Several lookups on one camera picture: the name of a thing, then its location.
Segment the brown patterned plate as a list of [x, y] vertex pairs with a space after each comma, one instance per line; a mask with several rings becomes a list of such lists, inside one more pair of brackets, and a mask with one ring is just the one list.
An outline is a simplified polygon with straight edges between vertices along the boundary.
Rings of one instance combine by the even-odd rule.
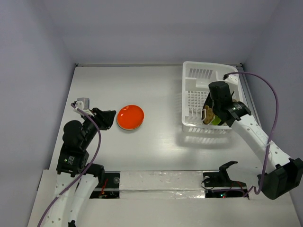
[[203, 124], [208, 125], [214, 119], [215, 114], [213, 113], [213, 102], [210, 94], [208, 94], [202, 109], [202, 121]]

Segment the lime green plate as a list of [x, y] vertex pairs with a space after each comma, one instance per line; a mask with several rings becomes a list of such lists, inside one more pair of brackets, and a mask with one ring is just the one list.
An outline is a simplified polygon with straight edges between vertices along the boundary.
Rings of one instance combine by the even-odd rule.
[[221, 122], [221, 119], [218, 116], [215, 116], [214, 119], [212, 120], [211, 124], [212, 125], [219, 125]]

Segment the orange plate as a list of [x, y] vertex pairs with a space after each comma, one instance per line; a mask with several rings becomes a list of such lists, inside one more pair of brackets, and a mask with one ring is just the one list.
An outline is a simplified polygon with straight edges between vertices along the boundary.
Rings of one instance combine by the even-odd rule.
[[144, 121], [144, 111], [137, 105], [124, 106], [117, 114], [117, 124], [124, 130], [135, 130]]

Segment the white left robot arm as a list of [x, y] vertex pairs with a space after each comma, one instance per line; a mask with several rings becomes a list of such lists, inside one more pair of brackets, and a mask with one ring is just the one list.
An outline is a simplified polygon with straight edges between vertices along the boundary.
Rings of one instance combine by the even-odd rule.
[[84, 122], [69, 121], [63, 128], [53, 200], [39, 227], [76, 227], [93, 190], [106, 184], [104, 167], [93, 162], [100, 149], [101, 131], [111, 128], [116, 111], [84, 109], [77, 102], [71, 106]]

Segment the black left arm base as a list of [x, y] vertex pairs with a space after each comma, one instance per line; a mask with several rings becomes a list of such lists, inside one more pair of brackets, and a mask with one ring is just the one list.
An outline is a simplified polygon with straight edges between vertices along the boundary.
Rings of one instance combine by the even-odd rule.
[[120, 172], [105, 172], [104, 184], [94, 189], [90, 199], [119, 199], [119, 184]]

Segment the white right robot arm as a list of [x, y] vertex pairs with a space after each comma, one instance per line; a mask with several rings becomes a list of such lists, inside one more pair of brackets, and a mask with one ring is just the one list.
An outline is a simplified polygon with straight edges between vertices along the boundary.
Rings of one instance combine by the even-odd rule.
[[261, 172], [250, 174], [245, 182], [271, 200], [297, 187], [303, 175], [302, 160], [283, 152], [257, 124], [249, 108], [232, 100], [228, 83], [216, 81], [208, 87], [215, 116], [240, 135], [263, 163]]

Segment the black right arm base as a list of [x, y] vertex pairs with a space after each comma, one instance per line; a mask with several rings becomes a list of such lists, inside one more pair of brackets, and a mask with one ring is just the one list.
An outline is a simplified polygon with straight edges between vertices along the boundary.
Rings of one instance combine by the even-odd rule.
[[228, 187], [228, 188], [232, 188], [232, 187], [247, 187], [247, 185], [243, 182], [239, 182], [239, 181], [232, 181], [229, 178], [229, 175], [227, 173], [227, 169], [234, 165], [237, 164], [237, 161], [229, 161], [225, 164], [223, 164], [222, 166], [219, 167], [219, 170], [214, 171], [214, 172], [210, 172], [210, 171], [206, 171], [203, 172], [203, 181], [202, 181], [202, 185], [204, 187], [206, 187], [206, 189], [213, 189], [213, 188], [218, 188], [218, 187]]

